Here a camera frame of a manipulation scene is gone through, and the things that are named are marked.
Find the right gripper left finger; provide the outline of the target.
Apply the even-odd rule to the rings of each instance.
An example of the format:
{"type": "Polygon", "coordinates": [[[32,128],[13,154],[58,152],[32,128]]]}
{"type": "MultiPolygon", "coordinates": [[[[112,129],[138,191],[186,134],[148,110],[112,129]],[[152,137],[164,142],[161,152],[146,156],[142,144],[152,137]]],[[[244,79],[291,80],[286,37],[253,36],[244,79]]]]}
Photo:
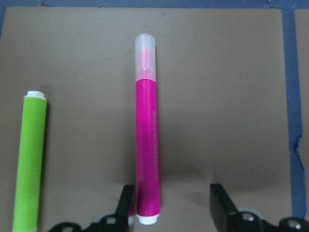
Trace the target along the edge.
{"type": "Polygon", "coordinates": [[[75,222],[61,222],[50,232],[132,232],[134,231],[136,203],[135,185],[124,185],[113,213],[97,216],[89,226],[82,228],[75,222]]]}

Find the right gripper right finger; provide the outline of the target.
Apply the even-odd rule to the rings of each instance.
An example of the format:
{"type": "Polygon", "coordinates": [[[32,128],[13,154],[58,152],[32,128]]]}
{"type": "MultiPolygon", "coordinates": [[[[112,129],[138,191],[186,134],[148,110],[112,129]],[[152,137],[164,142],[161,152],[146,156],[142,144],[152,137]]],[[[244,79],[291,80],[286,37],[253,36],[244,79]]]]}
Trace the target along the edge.
{"type": "Polygon", "coordinates": [[[286,217],[277,226],[254,211],[238,209],[221,184],[210,184],[210,215],[219,232],[307,232],[309,222],[286,217]]]}

